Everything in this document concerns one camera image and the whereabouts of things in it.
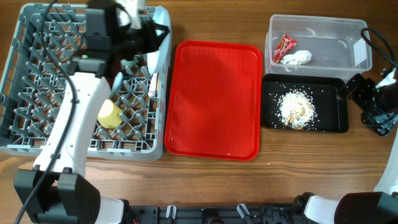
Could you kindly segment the rice food scraps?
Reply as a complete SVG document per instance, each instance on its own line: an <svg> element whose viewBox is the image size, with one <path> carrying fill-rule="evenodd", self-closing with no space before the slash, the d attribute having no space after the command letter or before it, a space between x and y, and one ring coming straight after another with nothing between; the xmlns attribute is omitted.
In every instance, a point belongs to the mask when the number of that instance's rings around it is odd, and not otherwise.
<svg viewBox="0 0 398 224"><path fill-rule="evenodd" d="M276 117L276 121L272 121L271 125L275 128L281 124L283 129L304 130L319 121L313 96L306 91L290 89L287 93L269 93L268 96L271 103L276 103L275 106L271 106L271 115Z"/></svg>

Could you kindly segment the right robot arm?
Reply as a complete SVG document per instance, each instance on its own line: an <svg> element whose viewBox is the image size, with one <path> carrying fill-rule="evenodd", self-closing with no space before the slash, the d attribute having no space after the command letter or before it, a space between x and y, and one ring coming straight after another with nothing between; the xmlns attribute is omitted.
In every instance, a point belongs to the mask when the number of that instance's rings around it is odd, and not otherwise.
<svg viewBox="0 0 398 224"><path fill-rule="evenodd" d="M363 110L362 123L379 136L397 126L395 70L378 84L357 74L338 94L349 96ZM397 140L372 192L349 193L339 200L306 192L295 199L292 212L315 223L397 223Z"/></svg>

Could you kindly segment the yellow plastic cup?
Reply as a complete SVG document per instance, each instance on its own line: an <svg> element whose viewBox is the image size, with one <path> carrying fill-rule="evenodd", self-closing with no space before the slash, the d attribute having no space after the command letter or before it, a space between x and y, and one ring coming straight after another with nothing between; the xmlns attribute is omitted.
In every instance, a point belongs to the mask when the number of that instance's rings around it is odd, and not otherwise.
<svg viewBox="0 0 398 224"><path fill-rule="evenodd" d="M116 128L123 121L120 117L121 113L122 109L113 101L105 100L98 113L98 122L104 128Z"/></svg>

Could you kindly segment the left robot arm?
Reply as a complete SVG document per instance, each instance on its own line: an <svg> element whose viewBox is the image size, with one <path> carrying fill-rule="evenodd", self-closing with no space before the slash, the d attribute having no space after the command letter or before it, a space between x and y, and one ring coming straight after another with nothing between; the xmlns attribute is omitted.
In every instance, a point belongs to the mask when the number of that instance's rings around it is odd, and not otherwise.
<svg viewBox="0 0 398 224"><path fill-rule="evenodd" d="M108 99L121 61L155 52L170 28L143 19L145 1L89 1L86 47L65 67L62 105L33 168L14 182L22 202L16 221L34 223L138 223L129 202L109 199L85 179L87 151L98 114Z"/></svg>

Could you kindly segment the red sauce packet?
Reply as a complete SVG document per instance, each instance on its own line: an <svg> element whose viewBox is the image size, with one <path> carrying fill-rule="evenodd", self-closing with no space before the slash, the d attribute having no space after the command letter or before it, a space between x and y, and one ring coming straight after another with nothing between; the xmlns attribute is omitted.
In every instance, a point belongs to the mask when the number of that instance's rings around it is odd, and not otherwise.
<svg viewBox="0 0 398 224"><path fill-rule="evenodd" d="M284 55L297 45L297 41L288 35L283 35L273 54L273 62L278 63Z"/></svg>

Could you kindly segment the clear plastic wrapper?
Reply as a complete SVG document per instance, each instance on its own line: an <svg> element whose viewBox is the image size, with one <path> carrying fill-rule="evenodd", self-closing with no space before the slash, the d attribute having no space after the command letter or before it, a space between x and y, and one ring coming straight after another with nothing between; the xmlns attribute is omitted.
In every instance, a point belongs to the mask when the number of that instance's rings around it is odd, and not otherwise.
<svg viewBox="0 0 398 224"><path fill-rule="evenodd" d="M298 50L294 54L287 54L279 61L281 64L303 65L312 59L312 53L308 50Z"/></svg>

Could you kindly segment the large pale blue plate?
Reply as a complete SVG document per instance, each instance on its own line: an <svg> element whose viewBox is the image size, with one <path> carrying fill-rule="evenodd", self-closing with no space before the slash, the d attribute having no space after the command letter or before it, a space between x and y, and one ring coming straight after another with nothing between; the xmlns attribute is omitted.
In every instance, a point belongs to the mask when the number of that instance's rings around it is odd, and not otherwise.
<svg viewBox="0 0 398 224"><path fill-rule="evenodd" d="M165 39L162 41L157 51L147 54L147 68L150 74L159 73L161 71L169 54L168 51L172 38L170 15L164 7L157 6L155 8L152 20L156 24L167 26L169 28L169 33L165 36Z"/></svg>

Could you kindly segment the mint green bowl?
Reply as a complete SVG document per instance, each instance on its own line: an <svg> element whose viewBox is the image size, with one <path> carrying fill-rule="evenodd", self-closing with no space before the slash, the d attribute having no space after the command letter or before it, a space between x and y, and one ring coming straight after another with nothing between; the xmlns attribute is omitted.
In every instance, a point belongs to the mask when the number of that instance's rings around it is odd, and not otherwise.
<svg viewBox="0 0 398 224"><path fill-rule="evenodd" d="M133 56L133 58L131 58L129 60L127 60L127 59L121 60L121 65L124 67L126 67L126 66L131 67L133 65L137 65L140 62L140 59L141 59L140 56L135 55L135 56Z"/></svg>

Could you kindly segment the white plastic fork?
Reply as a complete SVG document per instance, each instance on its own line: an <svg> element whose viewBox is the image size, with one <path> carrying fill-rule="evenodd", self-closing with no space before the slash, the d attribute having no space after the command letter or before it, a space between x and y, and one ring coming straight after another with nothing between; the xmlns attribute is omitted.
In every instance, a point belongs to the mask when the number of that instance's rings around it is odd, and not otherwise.
<svg viewBox="0 0 398 224"><path fill-rule="evenodd" d="M149 97L155 97L157 91L157 81L158 81L158 73L154 73L150 81L149 92L148 92Z"/></svg>

